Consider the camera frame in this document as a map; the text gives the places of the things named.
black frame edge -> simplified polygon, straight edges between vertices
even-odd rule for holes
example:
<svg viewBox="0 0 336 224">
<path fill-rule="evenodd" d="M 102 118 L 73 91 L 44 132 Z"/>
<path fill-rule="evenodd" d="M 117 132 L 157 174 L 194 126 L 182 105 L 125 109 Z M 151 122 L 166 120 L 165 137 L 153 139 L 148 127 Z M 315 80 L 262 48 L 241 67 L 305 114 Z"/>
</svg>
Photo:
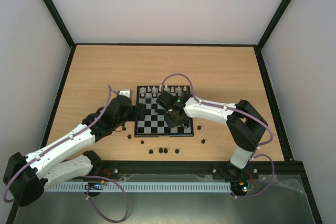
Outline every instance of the black frame edge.
<svg viewBox="0 0 336 224">
<path fill-rule="evenodd" d="M 64 39 L 66 40 L 66 42 L 68 43 L 69 47 L 72 48 L 75 46 L 75 42 L 72 39 L 67 27 L 65 26 L 61 16 L 59 15 L 53 0 L 43 0 L 43 2 L 45 3 L 45 5 L 47 6 L 50 14 L 52 15 L 56 25 L 58 26 L 59 30 L 61 31 L 61 33 L 64 36 Z"/>
<path fill-rule="evenodd" d="M 262 49 L 264 47 L 264 45 L 266 44 L 268 38 L 272 34 L 274 28 L 277 26 L 280 18 L 282 17 L 283 13 L 286 11 L 290 2 L 291 2 L 291 0 L 282 0 L 280 2 L 280 5 L 278 6 L 276 12 L 274 13 L 271 21 L 269 22 L 264 34 L 262 35 L 262 37 L 261 37 L 261 39 L 258 43 L 258 47 L 260 49 Z"/>
<path fill-rule="evenodd" d="M 284 123 L 283 123 L 282 118 L 281 118 L 280 110 L 279 110 L 279 107 L 278 107 L 278 102 L 277 102 L 277 99 L 275 97 L 274 90 L 273 90 L 273 87 L 272 87 L 272 84 L 271 84 L 271 81 L 270 81 L 270 78 L 269 78 L 269 75 L 268 75 L 268 71 L 267 71 L 267 68 L 266 68 L 264 57 L 261 53 L 260 48 L 258 48 L 256 46 L 256 47 L 254 47 L 254 50 L 255 50 L 257 62 L 258 62 L 258 65 L 259 65 L 261 78 L 262 78 L 263 83 L 264 83 L 266 96 L 267 96 L 268 103 L 269 103 L 269 106 L 270 106 L 270 109 L 271 109 L 274 124 L 275 124 L 276 130 L 277 130 L 282 154 L 284 156 L 283 158 L 284 158 L 285 161 L 291 161 L 291 160 L 294 159 L 293 158 L 293 153 L 291 151 L 290 144 L 288 142 L 286 130 L 285 130 L 285 127 L 283 125 Z"/>
<path fill-rule="evenodd" d="M 13 224 L 14 223 L 18 210 L 19 210 L 19 204 L 15 201 L 15 202 L 13 202 L 11 211 L 9 212 L 6 224 Z"/>
<path fill-rule="evenodd" d="M 56 111 L 57 111 L 57 108 L 58 108 L 58 104 L 59 104 L 59 101 L 60 101 L 62 93 L 63 93 L 65 82 L 66 82 L 67 77 L 68 77 L 68 73 L 69 73 L 69 70 L 70 70 L 72 59 L 74 58 L 73 56 L 75 54 L 75 50 L 76 50 L 76 45 L 74 45 L 70 50 L 70 54 L 69 54 L 69 57 L 68 57 L 66 65 L 65 65 L 63 75 L 62 75 L 62 79 L 61 79 L 61 82 L 59 84 L 59 88 L 57 90 L 54 105 L 52 106 L 53 109 L 51 110 L 50 118 L 49 118 L 46 130 L 45 130 L 44 136 L 43 136 L 43 140 L 42 140 L 42 143 L 41 143 L 41 148 L 47 145 L 48 138 L 49 138 L 50 131 L 51 131 L 51 127 L 53 126 L 52 124 L 54 123 L 54 119 L 55 119 L 55 116 L 56 116 Z"/>
<path fill-rule="evenodd" d="M 163 46 L 163 47 L 255 47 L 254 44 L 193 44 L 193 43 L 76 43 L 85 46 Z"/>
</svg>

white wall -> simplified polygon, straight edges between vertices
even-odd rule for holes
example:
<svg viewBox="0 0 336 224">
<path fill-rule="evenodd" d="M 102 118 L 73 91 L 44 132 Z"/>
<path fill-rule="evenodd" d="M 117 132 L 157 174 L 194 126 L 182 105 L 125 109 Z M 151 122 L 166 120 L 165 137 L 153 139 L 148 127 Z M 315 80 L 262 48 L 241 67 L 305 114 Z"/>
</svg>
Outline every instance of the white wall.
<svg viewBox="0 0 336 224">
<path fill-rule="evenodd" d="M 53 0 L 75 42 L 256 44 L 281 0 Z"/>
<path fill-rule="evenodd" d="M 41 144 L 69 47 L 42 0 L 0 0 L 0 8 L 2 194 L 8 158 Z M 0 200 L 0 223 L 11 205 Z"/>
<path fill-rule="evenodd" d="M 292 0 L 263 53 L 295 159 L 322 220 L 335 223 L 336 1 Z"/>
</svg>

purple tube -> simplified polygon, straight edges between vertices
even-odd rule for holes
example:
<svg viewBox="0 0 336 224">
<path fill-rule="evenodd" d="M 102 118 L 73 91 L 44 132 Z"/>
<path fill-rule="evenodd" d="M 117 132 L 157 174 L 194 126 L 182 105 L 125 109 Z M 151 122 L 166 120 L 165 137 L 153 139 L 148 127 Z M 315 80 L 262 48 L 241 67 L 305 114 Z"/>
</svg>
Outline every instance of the purple tube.
<svg viewBox="0 0 336 224">
<path fill-rule="evenodd" d="M 91 200 L 90 196 L 89 196 L 89 191 L 92 187 L 89 187 L 88 188 L 88 191 L 86 192 L 86 196 L 87 196 L 87 199 L 90 201 L 91 205 L 93 206 L 93 208 L 95 209 L 95 211 L 97 212 L 97 214 L 103 218 L 105 221 L 108 221 L 110 223 L 121 223 L 123 222 L 124 220 L 127 219 L 127 215 L 128 215 L 128 212 L 129 212 L 129 209 L 130 209 L 130 201 L 127 197 L 127 194 L 125 192 L 125 190 L 115 181 L 109 179 L 109 178 L 104 178 L 104 177 L 100 177 L 100 176 L 90 176 L 90 175 L 87 175 L 87 176 L 82 176 L 82 178 L 97 178 L 97 179 L 103 179 L 103 180 L 107 180 L 109 182 L 112 182 L 114 183 L 116 186 L 119 187 L 119 189 L 122 191 L 122 193 L 124 194 L 125 196 L 125 199 L 126 199 L 126 213 L 125 215 L 120 219 L 120 220 L 111 220 L 109 218 L 107 218 L 105 215 L 103 215 L 99 210 L 98 208 L 95 206 L 95 204 L 93 203 L 93 201 Z"/>
</svg>

black robotic joint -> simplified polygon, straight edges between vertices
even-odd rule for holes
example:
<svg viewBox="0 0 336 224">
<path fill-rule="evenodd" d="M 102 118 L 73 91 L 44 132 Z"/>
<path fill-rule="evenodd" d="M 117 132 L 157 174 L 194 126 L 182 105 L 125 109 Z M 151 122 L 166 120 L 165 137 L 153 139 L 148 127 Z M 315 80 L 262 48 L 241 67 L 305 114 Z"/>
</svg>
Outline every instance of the black robotic joint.
<svg viewBox="0 0 336 224">
<path fill-rule="evenodd" d="M 3 182 L 8 185 L 10 179 L 27 164 L 26 158 L 20 152 L 8 160 Z M 38 179 L 34 170 L 28 166 L 12 183 L 9 191 L 20 207 L 28 206 L 37 200 L 44 192 L 47 179 Z"/>
<path fill-rule="evenodd" d="M 240 102 L 236 104 L 236 108 L 256 117 L 267 125 L 265 119 L 248 101 L 240 100 Z M 229 115 L 226 124 L 235 143 L 240 148 L 249 152 L 253 152 L 257 148 L 257 145 L 266 131 L 265 127 L 261 124 L 238 112 L 233 112 Z"/>
</svg>

black metal frame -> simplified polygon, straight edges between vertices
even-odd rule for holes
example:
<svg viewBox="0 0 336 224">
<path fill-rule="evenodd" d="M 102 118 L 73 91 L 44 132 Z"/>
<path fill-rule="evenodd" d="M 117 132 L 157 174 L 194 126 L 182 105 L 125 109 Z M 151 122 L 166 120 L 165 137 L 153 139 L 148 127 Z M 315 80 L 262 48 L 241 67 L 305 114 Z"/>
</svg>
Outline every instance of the black metal frame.
<svg viewBox="0 0 336 224">
<path fill-rule="evenodd" d="M 62 21 L 55 5 L 52 0 L 43 0 L 49 9 L 52 17 L 54 18 L 57 26 L 62 32 L 65 40 L 67 41 L 71 52 L 69 54 L 69 58 L 63 73 L 63 77 L 55 98 L 55 103 L 48 121 L 48 125 L 46 128 L 45 135 L 43 137 L 43 141 L 41 146 L 45 146 L 47 144 L 49 134 L 51 131 L 51 127 L 56 115 L 56 111 L 58 108 L 58 104 L 62 95 L 62 91 L 67 79 L 67 75 L 71 66 L 72 58 L 74 56 L 76 45 L 127 45 L 127 46 L 211 46 L 211 47 L 253 47 L 255 50 L 257 62 L 259 65 L 260 74 L 265 86 L 265 91 L 267 95 L 267 99 L 270 105 L 270 109 L 272 112 L 272 117 L 277 129 L 277 134 L 279 137 L 279 142 L 281 146 L 281 150 L 284 156 L 285 161 L 283 162 L 274 162 L 275 170 L 277 174 L 282 175 L 300 175 L 304 189 L 308 195 L 308 201 L 311 207 L 311 211 L 316 223 L 322 223 L 316 202 L 314 200 L 314 196 L 312 194 L 312 190 L 307 178 L 307 174 L 302 162 L 294 161 L 293 155 L 290 149 L 290 145 L 287 139 L 287 135 L 285 132 L 285 128 L 281 119 L 281 115 L 278 108 L 278 103 L 273 91 L 273 87 L 271 85 L 271 81 L 269 79 L 268 71 L 264 62 L 263 55 L 261 53 L 262 48 L 270 37 L 272 31 L 278 24 L 281 16 L 285 12 L 287 6 L 289 5 L 291 0 L 282 0 L 277 11 L 275 12 L 273 18 L 271 19 L 268 27 L 266 28 L 263 36 L 261 37 L 258 45 L 236 45 L 236 44 L 139 44 L 139 43 L 114 43 L 114 44 L 106 44 L 106 43 L 78 43 L 75 44 L 69 31 L 67 30 L 64 22 Z M 128 162 L 128 161 L 105 161 L 105 165 L 109 167 L 110 170 L 118 169 L 118 174 L 213 174 L 213 169 L 218 166 L 223 166 L 225 162 Z M 253 167 L 258 170 L 259 174 L 271 174 L 271 164 L 270 162 L 249 162 Z M 18 204 L 13 203 L 11 212 L 7 219 L 7 224 L 14 223 L 15 216 L 18 210 Z"/>
</svg>

